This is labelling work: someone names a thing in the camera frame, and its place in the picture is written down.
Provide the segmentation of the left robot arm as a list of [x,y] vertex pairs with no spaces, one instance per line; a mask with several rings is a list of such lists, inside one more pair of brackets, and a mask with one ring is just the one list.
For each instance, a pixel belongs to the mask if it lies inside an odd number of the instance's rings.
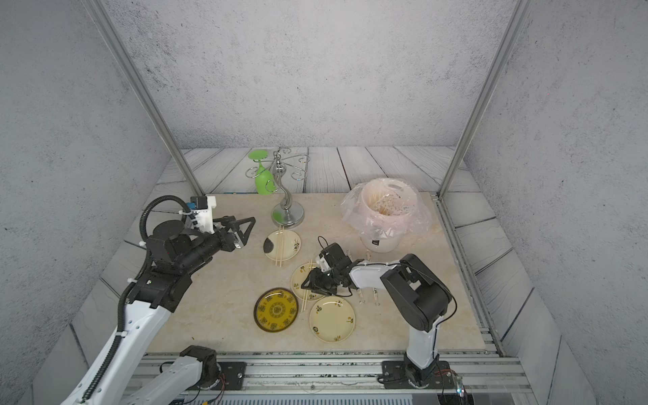
[[192,386],[211,387],[219,379],[214,350],[185,349],[171,366],[130,398],[128,383],[163,325],[179,307],[192,275],[214,255],[243,248],[256,224],[253,217],[225,216],[209,232],[189,229],[179,219],[143,235],[147,255],[138,276],[129,280],[117,306],[116,329],[67,404],[168,404]]

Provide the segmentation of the bare wooden chopstick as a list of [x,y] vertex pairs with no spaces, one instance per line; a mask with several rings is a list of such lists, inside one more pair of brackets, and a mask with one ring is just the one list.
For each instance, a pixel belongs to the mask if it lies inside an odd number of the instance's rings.
[[281,257],[281,251],[283,249],[281,247],[282,234],[283,234],[283,228],[280,227],[278,229],[278,231],[277,231],[276,241],[275,241],[276,243],[275,243],[275,260],[274,260],[274,264],[275,264],[276,267],[280,267],[280,261],[281,261],[280,257]]

